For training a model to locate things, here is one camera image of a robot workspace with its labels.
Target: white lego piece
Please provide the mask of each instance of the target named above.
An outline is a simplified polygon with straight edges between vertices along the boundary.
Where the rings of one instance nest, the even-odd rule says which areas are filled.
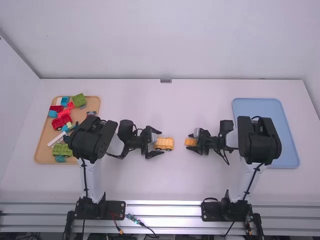
[[[56,99],[55,105],[56,105],[56,106],[61,105],[61,100],[62,100],[62,97],[58,97],[58,98]]]
[[[48,147],[53,148],[55,143],[61,143],[64,140],[64,135],[66,135],[67,133],[65,131],[63,131],[62,133],[60,133],[58,136],[56,136],[52,141],[50,141],[47,145]]]

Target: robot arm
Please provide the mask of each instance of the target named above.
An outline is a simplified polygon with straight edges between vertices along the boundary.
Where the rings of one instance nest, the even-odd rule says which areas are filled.
[[[146,159],[163,154],[163,151],[149,151],[150,147],[157,142],[157,134],[161,131],[151,126],[133,131],[134,123],[130,120],[115,121],[101,120],[97,116],[88,116],[70,135],[64,139],[72,150],[84,174],[81,174],[82,194],[97,204],[104,197],[101,180],[101,158],[109,156],[123,159],[134,149],[141,149],[141,154]]]
[[[254,120],[248,116],[239,116],[235,130],[232,120],[222,120],[218,136],[211,136],[208,130],[196,128],[189,137],[196,138],[197,143],[186,148],[200,155],[208,155],[209,149],[218,154],[221,151],[230,153],[234,150],[239,151],[242,157],[241,168],[238,171],[239,179],[230,190],[227,190],[231,203],[237,203],[239,200],[251,202],[250,192],[255,188],[259,176],[273,159],[280,156],[282,150],[276,128],[268,117]]]

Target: metal bracket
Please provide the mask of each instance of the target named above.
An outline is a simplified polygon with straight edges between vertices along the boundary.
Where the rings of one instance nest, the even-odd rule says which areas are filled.
[[[83,220],[123,220],[126,215],[125,201],[103,201],[103,207],[99,207],[101,214],[97,215],[96,211],[90,211],[91,207],[83,201],[77,201],[74,210],[74,219]]]
[[[252,213],[251,206],[247,205],[247,213]],[[245,222],[246,216],[239,214],[227,213],[228,217],[232,216],[232,219],[226,219],[222,213],[221,202],[203,202],[201,205],[201,218],[204,222]]]

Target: yellow lego block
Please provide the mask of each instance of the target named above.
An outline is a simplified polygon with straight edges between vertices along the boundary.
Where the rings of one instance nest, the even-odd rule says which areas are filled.
[[[154,144],[155,150],[166,150],[172,151],[175,147],[175,141],[172,137],[158,137],[156,143]]]
[[[196,138],[186,138],[184,141],[184,145],[188,147],[197,146],[197,139]]]
[[[68,127],[68,129],[70,129],[70,130],[73,128],[73,126],[72,126],[71,122],[69,122],[69,121],[66,123],[66,126],[67,126],[67,127]]]

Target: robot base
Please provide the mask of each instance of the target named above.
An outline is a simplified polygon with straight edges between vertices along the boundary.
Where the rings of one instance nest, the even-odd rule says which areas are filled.
[[[104,193],[99,203],[92,203],[90,198],[79,198],[74,210],[74,219],[83,220],[123,220],[126,214],[125,201],[106,201]]]
[[[222,214],[221,202],[204,202],[204,206],[201,207],[201,218],[204,222],[245,222],[245,215],[234,214],[229,219],[226,219]],[[251,206],[247,205],[246,212],[251,211]]]
[[[204,222],[245,222],[252,216],[252,206],[246,200],[230,202],[229,190],[221,201],[204,201],[201,204],[201,218]]]

